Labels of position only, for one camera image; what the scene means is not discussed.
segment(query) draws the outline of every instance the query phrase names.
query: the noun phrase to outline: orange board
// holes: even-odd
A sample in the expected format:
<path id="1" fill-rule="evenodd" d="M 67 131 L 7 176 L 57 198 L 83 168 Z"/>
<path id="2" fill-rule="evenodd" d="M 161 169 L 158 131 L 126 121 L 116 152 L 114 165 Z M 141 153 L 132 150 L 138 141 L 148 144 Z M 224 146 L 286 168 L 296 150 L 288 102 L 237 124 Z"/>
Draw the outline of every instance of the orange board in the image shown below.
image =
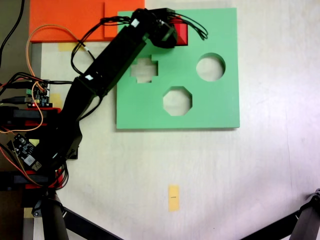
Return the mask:
<path id="1" fill-rule="evenodd" d="M 101 18 L 144 7 L 144 0 L 30 0 L 29 33 L 44 24 L 58 24 L 81 39 Z M 101 26 L 87 41 L 110 41 L 116 35 L 117 26 Z M 63 30 L 46 28 L 37 32 L 32 42 L 75 42 L 75 39 Z"/>

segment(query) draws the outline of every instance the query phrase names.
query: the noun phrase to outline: green shape sorter board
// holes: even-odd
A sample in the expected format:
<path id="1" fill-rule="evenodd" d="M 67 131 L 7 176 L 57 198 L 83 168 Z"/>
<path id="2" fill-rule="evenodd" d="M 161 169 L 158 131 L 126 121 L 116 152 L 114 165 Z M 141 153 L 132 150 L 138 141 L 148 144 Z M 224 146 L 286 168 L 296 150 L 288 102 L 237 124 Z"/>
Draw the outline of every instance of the green shape sorter board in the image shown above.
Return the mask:
<path id="1" fill-rule="evenodd" d="M 162 49 L 148 41 L 137 58 L 151 56 L 158 63 L 158 75 L 150 83 L 137 83 L 136 77 L 131 76 L 131 67 L 124 73 L 117 84 L 117 129 L 238 128 L 237 10 L 176 12 L 202 24 L 208 31 L 208 39 L 202 41 L 188 26 L 188 46 Z M 225 63 L 224 74 L 216 81 L 205 81 L 196 71 L 199 60 L 208 54 L 220 56 Z M 175 88 L 185 88 L 192 96 L 192 108 L 185 115 L 172 116 L 164 109 L 163 97 Z"/>

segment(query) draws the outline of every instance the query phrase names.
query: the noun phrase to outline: white table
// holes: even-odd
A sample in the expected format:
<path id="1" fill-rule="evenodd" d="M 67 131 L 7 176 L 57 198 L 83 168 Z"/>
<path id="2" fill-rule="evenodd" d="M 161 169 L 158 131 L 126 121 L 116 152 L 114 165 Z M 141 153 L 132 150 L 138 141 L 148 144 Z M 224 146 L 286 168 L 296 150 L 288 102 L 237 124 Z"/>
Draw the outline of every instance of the white table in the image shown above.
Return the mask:
<path id="1" fill-rule="evenodd" d="M 62 203 L 125 240 L 236 240 L 299 209 L 320 187 L 319 0 L 146 7 L 237 8 L 240 128 L 117 131 L 112 90 L 81 121 Z M 97 55 L 105 45 L 90 48 Z M 72 80 L 70 54 L 43 44 L 41 77 Z M 90 61 L 81 52 L 76 64 Z M 176 212 L 168 211 L 170 184 L 180 186 Z"/>

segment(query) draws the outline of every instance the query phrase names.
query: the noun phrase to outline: yellow tape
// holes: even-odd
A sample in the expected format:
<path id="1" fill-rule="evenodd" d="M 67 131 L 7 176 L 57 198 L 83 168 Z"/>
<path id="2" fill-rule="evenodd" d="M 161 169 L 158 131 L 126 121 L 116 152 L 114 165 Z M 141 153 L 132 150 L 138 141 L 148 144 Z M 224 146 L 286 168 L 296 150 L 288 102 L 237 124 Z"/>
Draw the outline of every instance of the yellow tape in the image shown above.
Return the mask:
<path id="1" fill-rule="evenodd" d="M 29 139 L 29 142 L 30 142 L 31 144 L 33 144 L 34 146 L 37 146 L 40 141 L 39 141 L 39 139 Z"/>
<path id="2" fill-rule="evenodd" d="M 63 102 L 59 93 L 50 93 L 50 103 L 53 104 L 54 108 L 63 108 Z"/>
<path id="3" fill-rule="evenodd" d="M 23 217 L 25 219 L 33 219 L 34 216 L 32 215 L 31 211 L 32 211 L 32 207 L 25 207 L 23 209 Z"/>
<path id="4" fill-rule="evenodd" d="M 169 197 L 169 212 L 178 211 L 180 208 L 179 205 L 179 186 L 178 185 L 169 185 L 168 188 L 168 197 Z"/>
<path id="5" fill-rule="evenodd" d="M 58 51 L 59 52 L 72 52 L 72 50 L 77 45 L 77 42 L 59 42 Z"/>

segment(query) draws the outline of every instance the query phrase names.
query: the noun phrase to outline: electronic circuit board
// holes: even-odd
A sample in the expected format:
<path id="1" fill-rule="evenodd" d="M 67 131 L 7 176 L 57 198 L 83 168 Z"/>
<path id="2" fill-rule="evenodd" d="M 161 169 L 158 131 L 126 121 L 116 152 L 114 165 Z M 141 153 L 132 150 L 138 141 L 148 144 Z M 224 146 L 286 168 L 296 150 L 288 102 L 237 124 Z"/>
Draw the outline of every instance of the electronic circuit board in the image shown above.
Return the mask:
<path id="1" fill-rule="evenodd" d="M 41 164 L 32 156 L 35 146 L 21 134 L 17 134 L 14 137 L 13 144 L 11 141 L 9 141 L 7 143 L 7 146 L 12 152 L 14 152 L 14 154 L 16 153 L 18 157 L 22 159 L 25 164 L 27 164 L 33 170 L 37 171 L 39 168 L 41 168 Z"/>
<path id="2" fill-rule="evenodd" d="M 33 89 L 33 96 L 36 104 L 40 108 L 52 108 L 53 104 L 49 102 L 49 86 L 46 82 L 40 83 L 41 87 L 44 89 L 44 91 L 41 91 L 38 87 L 35 87 Z M 32 90 L 27 89 L 26 94 L 31 97 L 32 96 Z M 31 100 L 31 103 L 27 104 L 28 108 L 36 108 L 34 101 Z"/>

